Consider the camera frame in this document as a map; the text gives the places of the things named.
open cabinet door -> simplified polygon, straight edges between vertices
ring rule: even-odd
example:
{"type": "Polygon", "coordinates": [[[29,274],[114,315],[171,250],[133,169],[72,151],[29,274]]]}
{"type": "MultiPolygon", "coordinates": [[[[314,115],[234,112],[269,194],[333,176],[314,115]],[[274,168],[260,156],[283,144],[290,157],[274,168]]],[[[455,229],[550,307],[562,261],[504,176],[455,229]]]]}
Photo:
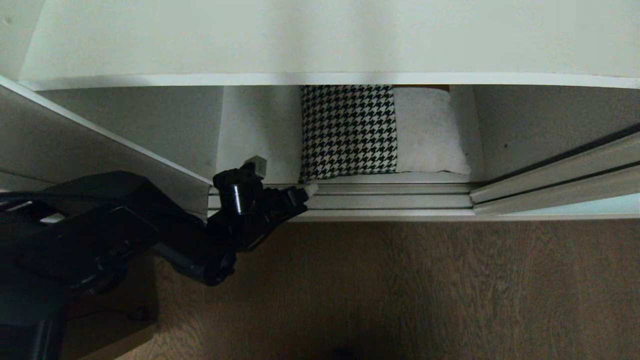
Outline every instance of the open cabinet door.
{"type": "Polygon", "coordinates": [[[147,177],[186,211],[200,217],[207,214],[210,179],[2,77],[0,135],[1,189],[39,190],[123,170],[147,177]]]}
{"type": "Polygon", "coordinates": [[[477,215],[503,215],[636,193],[640,131],[478,188],[471,197],[477,215]]]}

cable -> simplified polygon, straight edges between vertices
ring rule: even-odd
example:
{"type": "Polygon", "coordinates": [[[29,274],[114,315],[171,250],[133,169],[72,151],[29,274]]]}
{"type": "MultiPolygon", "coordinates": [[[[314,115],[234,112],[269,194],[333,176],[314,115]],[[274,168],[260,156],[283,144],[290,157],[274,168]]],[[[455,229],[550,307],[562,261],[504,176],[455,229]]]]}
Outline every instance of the cable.
{"type": "Polygon", "coordinates": [[[151,213],[158,213],[175,218],[181,218],[190,222],[197,222],[200,224],[200,219],[193,215],[185,213],[183,210],[176,210],[167,208],[166,206],[158,206],[153,204],[140,204],[138,202],[117,199],[111,197],[103,197],[96,195],[88,195],[81,193],[52,193],[52,192],[4,192],[0,193],[0,202],[13,202],[13,201],[47,201],[47,200],[71,200],[77,202],[98,202],[101,204],[110,204],[117,206],[129,206],[142,211],[148,211],[151,213]]]}

houndstooth pattern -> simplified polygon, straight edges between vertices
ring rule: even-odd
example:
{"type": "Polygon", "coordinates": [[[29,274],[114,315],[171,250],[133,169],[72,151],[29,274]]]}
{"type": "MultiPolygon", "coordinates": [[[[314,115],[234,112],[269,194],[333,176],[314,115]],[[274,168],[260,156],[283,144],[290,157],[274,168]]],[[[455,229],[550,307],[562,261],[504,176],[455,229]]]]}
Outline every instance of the houndstooth pattern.
{"type": "Polygon", "coordinates": [[[300,183],[395,172],[396,111],[389,85],[301,86],[300,183]]]}

wooden floor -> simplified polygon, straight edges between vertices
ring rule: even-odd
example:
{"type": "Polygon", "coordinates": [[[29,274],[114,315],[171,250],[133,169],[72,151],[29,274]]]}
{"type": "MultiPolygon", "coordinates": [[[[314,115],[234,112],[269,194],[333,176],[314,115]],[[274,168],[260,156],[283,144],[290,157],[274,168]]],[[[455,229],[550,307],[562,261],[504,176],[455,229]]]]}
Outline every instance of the wooden floor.
{"type": "Polygon", "coordinates": [[[286,224],[122,359],[639,359],[640,222],[286,224]]]}

white cabinet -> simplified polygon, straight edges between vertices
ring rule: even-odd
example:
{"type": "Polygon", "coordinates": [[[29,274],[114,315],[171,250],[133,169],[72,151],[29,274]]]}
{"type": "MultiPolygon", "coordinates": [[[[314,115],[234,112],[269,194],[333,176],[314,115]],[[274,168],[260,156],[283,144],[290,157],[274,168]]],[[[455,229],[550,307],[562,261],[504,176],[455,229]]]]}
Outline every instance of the white cabinet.
{"type": "Polygon", "coordinates": [[[470,175],[322,181],[306,219],[475,219],[640,193],[638,18],[634,0],[7,0],[0,179],[122,167],[190,188],[204,214],[212,175],[253,155],[267,184],[297,181],[298,85],[448,84],[470,175]],[[62,123],[92,150],[56,147],[62,123]]]}

